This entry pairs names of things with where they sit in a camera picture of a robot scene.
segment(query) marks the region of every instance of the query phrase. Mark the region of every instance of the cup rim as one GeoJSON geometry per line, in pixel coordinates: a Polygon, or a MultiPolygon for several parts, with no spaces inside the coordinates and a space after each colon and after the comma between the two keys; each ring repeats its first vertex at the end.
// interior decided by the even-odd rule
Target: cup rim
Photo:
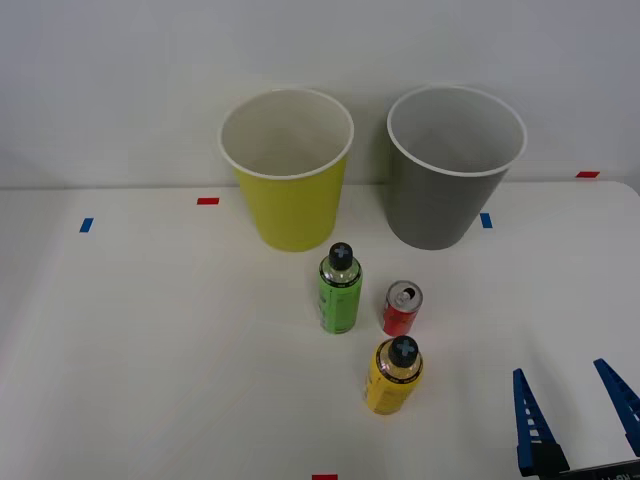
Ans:
{"type": "Polygon", "coordinates": [[[411,159],[412,161],[414,161],[415,163],[417,163],[421,167],[427,168],[429,170],[433,170],[434,172],[438,172],[438,173],[442,173],[442,174],[445,174],[445,175],[449,175],[449,176],[452,176],[452,177],[488,177],[488,176],[491,176],[491,175],[495,175],[496,173],[503,172],[503,171],[507,170],[511,166],[511,164],[513,162],[518,160],[522,156],[522,154],[524,153],[524,151],[527,148],[527,127],[524,124],[524,122],[522,121],[522,118],[520,118],[520,115],[518,115],[518,112],[516,112],[513,107],[511,107],[504,100],[501,100],[501,99],[499,99],[498,97],[496,97],[494,95],[491,95],[491,94],[489,94],[487,92],[483,92],[482,90],[478,90],[476,88],[466,87],[466,86],[463,86],[463,85],[427,85],[427,86],[420,87],[420,88],[417,88],[415,90],[411,90],[410,92],[405,93],[398,100],[395,101],[395,103],[391,107],[391,110],[389,110],[389,114],[387,115],[387,132],[389,133],[389,137],[391,138],[391,141],[393,142],[393,144],[398,148],[398,150],[400,150],[400,152],[402,152],[402,154],[404,156],[406,156],[407,158],[411,159]],[[483,97],[486,97],[486,98],[488,98],[490,100],[493,100],[494,102],[502,105],[505,109],[507,109],[507,111],[509,111],[509,113],[511,113],[511,115],[513,115],[513,117],[516,119],[516,121],[520,125],[520,129],[522,130],[522,145],[520,147],[520,150],[518,151],[518,153],[516,155],[514,155],[513,159],[511,159],[509,162],[505,163],[504,165],[502,165],[502,166],[500,166],[498,168],[494,168],[492,170],[486,170],[486,171],[483,171],[483,172],[457,172],[455,170],[446,170],[444,168],[440,168],[440,167],[436,167],[434,165],[430,165],[430,164],[426,163],[425,161],[418,159],[417,157],[415,157],[414,155],[409,153],[409,151],[406,148],[404,148],[402,145],[400,145],[400,142],[398,141],[398,139],[394,135],[393,129],[391,128],[391,117],[393,116],[393,113],[395,112],[396,107],[398,105],[400,105],[402,102],[404,102],[407,98],[412,97],[413,95],[416,95],[418,93],[422,93],[422,92],[424,92],[426,90],[464,90],[464,91],[467,91],[467,92],[471,92],[471,93],[475,93],[475,94],[481,95],[483,97]]]}
{"type": "Polygon", "coordinates": [[[264,178],[266,180],[299,180],[301,178],[312,177],[314,175],[322,173],[323,171],[330,169],[335,164],[337,164],[340,160],[342,160],[344,158],[345,154],[351,148],[351,145],[353,144],[354,130],[355,130],[355,127],[353,125],[353,119],[351,118],[351,114],[349,113],[349,110],[347,110],[346,107],[344,105],[342,105],[342,103],[340,103],[338,100],[336,100],[335,98],[331,97],[330,95],[327,95],[326,93],[319,92],[317,90],[312,90],[310,88],[301,88],[301,87],[274,88],[274,89],[271,89],[269,91],[259,93],[258,95],[254,95],[254,96],[244,100],[243,102],[239,103],[234,108],[232,108],[230,111],[228,111],[225,114],[224,118],[222,119],[222,125],[218,129],[217,141],[218,141],[218,148],[222,152],[222,156],[225,158],[225,160],[227,160],[227,162],[229,162],[232,167],[240,170],[243,173],[251,175],[252,177],[264,178]],[[333,160],[331,160],[330,162],[326,163],[322,167],[316,168],[315,170],[310,170],[310,171],[304,172],[304,173],[298,173],[296,175],[266,175],[264,173],[254,172],[253,170],[250,170],[250,169],[248,169],[246,167],[243,167],[242,165],[240,165],[239,163],[237,163],[235,160],[233,160],[231,158],[231,156],[225,150],[224,144],[222,143],[222,131],[224,130],[224,127],[227,124],[227,121],[229,120],[231,115],[233,115],[238,109],[244,107],[248,103],[250,103],[250,102],[252,102],[252,101],[254,101],[254,100],[256,100],[256,99],[258,99],[260,97],[263,97],[263,96],[266,96],[266,95],[271,95],[271,94],[276,93],[276,92],[303,92],[303,93],[307,93],[307,94],[311,94],[311,95],[317,95],[319,97],[324,98],[325,100],[330,101],[331,103],[336,105],[342,111],[342,113],[345,115],[345,117],[347,118],[347,121],[349,123],[349,139],[347,140],[347,143],[346,143],[345,147],[340,151],[340,153],[338,153],[338,155],[333,160]]]}

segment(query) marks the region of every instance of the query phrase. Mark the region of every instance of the can pull tab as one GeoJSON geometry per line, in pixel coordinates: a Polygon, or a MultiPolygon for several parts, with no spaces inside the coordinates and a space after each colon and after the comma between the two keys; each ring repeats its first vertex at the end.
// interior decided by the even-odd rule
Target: can pull tab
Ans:
{"type": "Polygon", "coordinates": [[[396,302],[398,305],[404,305],[415,296],[416,291],[413,288],[408,287],[396,295],[396,302]]]}

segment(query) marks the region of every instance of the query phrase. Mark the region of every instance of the paper cup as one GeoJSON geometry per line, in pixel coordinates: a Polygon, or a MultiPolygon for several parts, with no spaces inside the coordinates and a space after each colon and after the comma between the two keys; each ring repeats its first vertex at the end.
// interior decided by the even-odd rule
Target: paper cup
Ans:
{"type": "Polygon", "coordinates": [[[218,144],[266,243],[297,252],[329,237],[353,131],[347,109],[313,90],[267,92],[226,117],[218,144]]]}
{"type": "Polygon", "coordinates": [[[527,144],[515,110],[466,87],[404,95],[389,112],[387,130],[387,221],[402,241],[427,250],[462,238],[527,144]]]}

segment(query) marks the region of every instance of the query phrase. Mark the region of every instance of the red soda can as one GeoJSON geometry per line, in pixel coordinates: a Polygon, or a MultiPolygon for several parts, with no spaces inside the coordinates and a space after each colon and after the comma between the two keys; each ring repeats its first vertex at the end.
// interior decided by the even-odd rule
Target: red soda can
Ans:
{"type": "Polygon", "coordinates": [[[422,305],[422,291],[415,283],[407,280],[394,282],[387,291],[384,302],[384,326],[387,335],[406,335],[422,305]]]}

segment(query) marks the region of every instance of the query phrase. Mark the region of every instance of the black spray cap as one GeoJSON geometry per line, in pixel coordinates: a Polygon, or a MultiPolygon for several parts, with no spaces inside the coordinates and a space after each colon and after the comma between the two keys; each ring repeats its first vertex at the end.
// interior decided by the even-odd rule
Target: black spray cap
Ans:
{"type": "Polygon", "coordinates": [[[408,368],[413,365],[418,357],[418,344],[407,336],[400,335],[391,342],[389,347],[389,360],[396,367],[408,368]]]}
{"type": "Polygon", "coordinates": [[[353,251],[349,244],[338,242],[329,249],[329,265],[336,270],[346,270],[353,263],[353,251]]]}

